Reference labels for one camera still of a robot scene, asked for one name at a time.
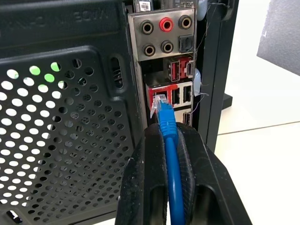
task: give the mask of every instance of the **blue ethernet cable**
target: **blue ethernet cable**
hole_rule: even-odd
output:
[[[180,180],[180,167],[177,156],[178,133],[172,106],[163,101],[159,102],[157,117],[165,142],[165,157],[167,164],[169,205],[172,225],[184,225],[184,209]]]

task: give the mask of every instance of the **rear i/o panel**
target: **rear i/o panel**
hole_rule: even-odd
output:
[[[164,2],[168,9],[145,11],[141,3],[137,0],[139,10],[128,14],[141,111],[149,112],[153,98],[164,94],[176,111],[176,120],[184,122],[194,96],[196,4],[191,1],[172,8],[173,4]],[[190,125],[191,120],[189,114],[185,122]]]

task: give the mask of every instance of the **white surface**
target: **white surface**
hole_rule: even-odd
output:
[[[219,135],[226,166],[254,225],[298,225],[300,123]]]
[[[256,56],[269,1],[240,0],[219,134],[300,121],[300,76]]]

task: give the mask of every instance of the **perforated mesh panel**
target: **perforated mesh panel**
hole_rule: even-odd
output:
[[[88,48],[0,62],[0,210],[47,224],[118,200],[133,145],[99,62]]]

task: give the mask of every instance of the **barcode label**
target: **barcode label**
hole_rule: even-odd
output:
[[[149,1],[140,1],[141,12],[151,11],[151,5]]]

